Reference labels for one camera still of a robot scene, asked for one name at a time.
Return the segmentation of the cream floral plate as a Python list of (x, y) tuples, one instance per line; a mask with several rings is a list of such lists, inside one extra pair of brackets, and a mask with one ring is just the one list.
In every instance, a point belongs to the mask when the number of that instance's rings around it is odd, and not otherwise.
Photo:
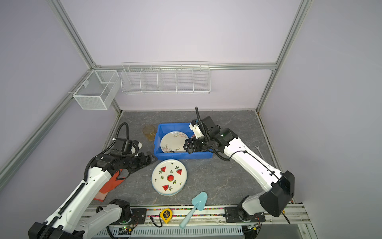
[(172, 131), (164, 135), (160, 142), (160, 148), (164, 153), (182, 153), (185, 141), (189, 137), (181, 131)]

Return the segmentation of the watermelon pattern plate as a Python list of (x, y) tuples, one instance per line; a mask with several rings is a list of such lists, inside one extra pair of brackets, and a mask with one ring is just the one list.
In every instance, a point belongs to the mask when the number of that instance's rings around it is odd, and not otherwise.
[(178, 160), (168, 159), (160, 162), (152, 173), (152, 186), (159, 190), (167, 190), (169, 186), (182, 188), (186, 185), (188, 172)]

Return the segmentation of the green rimmed bottom plate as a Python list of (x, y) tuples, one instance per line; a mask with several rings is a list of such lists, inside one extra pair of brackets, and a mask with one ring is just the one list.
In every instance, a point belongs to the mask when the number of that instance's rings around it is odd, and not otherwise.
[(174, 196), (178, 193), (180, 193), (182, 191), (183, 187), (182, 188), (174, 188), (172, 186), (169, 186), (169, 188), (167, 190), (164, 190), (163, 188), (156, 190), (156, 192), (160, 195), (163, 195), (163, 196)]

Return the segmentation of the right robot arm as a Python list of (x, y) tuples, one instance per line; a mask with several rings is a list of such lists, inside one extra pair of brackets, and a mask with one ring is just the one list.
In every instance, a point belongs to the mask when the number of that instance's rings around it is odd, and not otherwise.
[(249, 221), (259, 213), (273, 217), (284, 215), (285, 207), (295, 193), (295, 176), (271, 166), (254, 153), (231, 129), (221, 128), (211, 117), (202, 119), (198, 108), (197, 118), (190, 123), (195, 137), (187, 139), (187, 153), (208, 151), (223, 161), (235, 161), (243, 167), (262, 187), (261, 193), (245, 197), (237, 206), (238, 218)]

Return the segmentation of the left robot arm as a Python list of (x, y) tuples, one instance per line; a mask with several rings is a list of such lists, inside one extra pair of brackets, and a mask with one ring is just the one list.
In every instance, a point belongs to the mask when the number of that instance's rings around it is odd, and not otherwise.
[(84, 176), (65, 202), (45, 222), (34, 223), (28, 231), (31, 239), (91, 239), (112, 223), (128, 224), (134, 214), (130, 204), (114, 199), (84, 223), (79, 221), (99, 191), (121, 170), (129, 174), (143, 169), (158, 159), (151, 152), (141, 152), (141, 144), (129, 138), (129, 131), (94, 156), (87, 164)]

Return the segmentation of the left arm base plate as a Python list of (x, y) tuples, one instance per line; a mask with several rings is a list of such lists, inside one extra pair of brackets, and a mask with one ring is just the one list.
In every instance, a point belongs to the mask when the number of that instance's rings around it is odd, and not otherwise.
[(130, 208), (129, 225), (144, 225), (147, 215), (147, 208)]

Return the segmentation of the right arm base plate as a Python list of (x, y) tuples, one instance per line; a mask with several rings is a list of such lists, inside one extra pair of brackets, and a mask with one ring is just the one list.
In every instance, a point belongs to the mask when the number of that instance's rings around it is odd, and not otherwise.
[(263, 223), (266, 221), (264, 213), (249, 215), (239, 207), (225, 207), (223, 216), (227, 223)]

